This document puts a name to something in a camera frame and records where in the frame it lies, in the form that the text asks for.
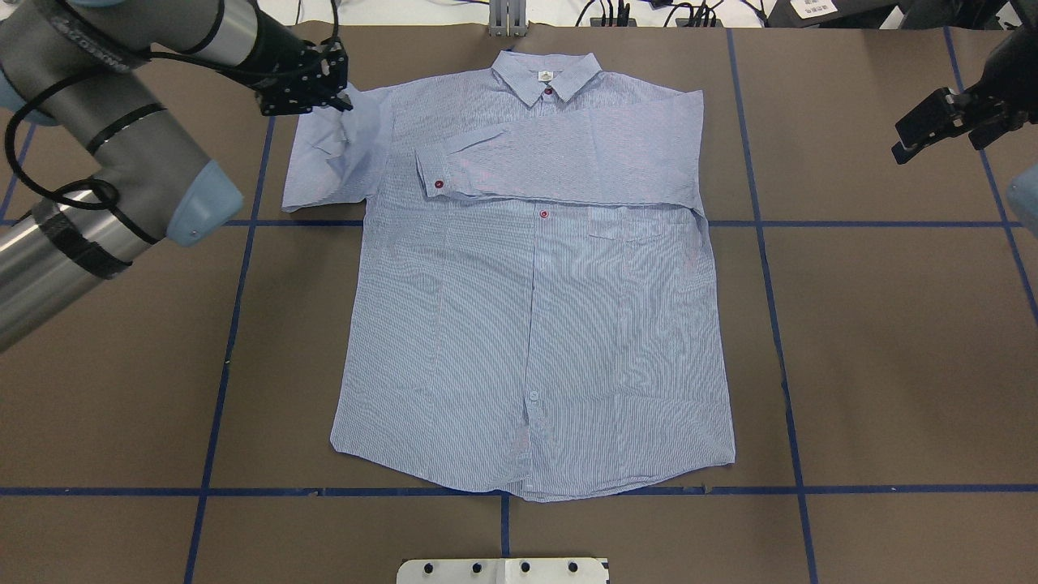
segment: brown table surface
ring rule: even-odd
[[[0,356],[0,581],[390,583],[403,559],[502,554],[607,557],[618,584],[1038,581],[1038,242],[1000,202],[1038,129],[988,148],[991,183],[964,138],[890,154],[894,122],[956,66],[975,80],[1002,33],[344,37],[361,88],[514,46],[706,90],[738,462],[538,505],[334,453],[363,206],[281,213],[295,119],[157,62],[141,76],[249,200]],[[53,185],[94,169],[50,128],[26,166]],[[4,224],[31,201],[8,188]]]

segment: shirt collar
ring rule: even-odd
[[[545,84],[537,80],[531,71],[555,71],[554,79],[548,86],[555,90],[564,102],[570,101],[580,89],[602,71],[595,55],[526,55],[501,51],[491,68],[512,91],[527,106],[537,103]]]

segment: light blue shirt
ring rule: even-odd
[[[502,52],[351,96],[283,202],[367,198],[336,450],[532,501],[734,462],[702,92]]]

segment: white label sticker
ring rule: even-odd
[[[789,3],[801,19],[813,19],[837,11],[832,0],[790,0]]]

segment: blue joint cap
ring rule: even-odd
[[[69,0],[70,4],[85,6],[87,8],[107,8],[108,6],[114,6],[124,2],[126,0]]]
[[[1038,164],[1013,178],[1007,198],[1023,226],[1038,237]]]
[[[7,79],[7,74],[0,74],[0,106],[5,107],[11,111],[18,111],[22,109],[25,105],[25,100],[18,92],[18,89],[10,84]],[[40,126],[57,126],[56,119],[50,115],[45,114],[38,109],[34,109],[26,115],[25,118],[28,121],[39,123]]]
[[[185,247],[194,245],[227,222],[241,207],[242,193],[220,165],[210,160],[173,212],[166,237]]]

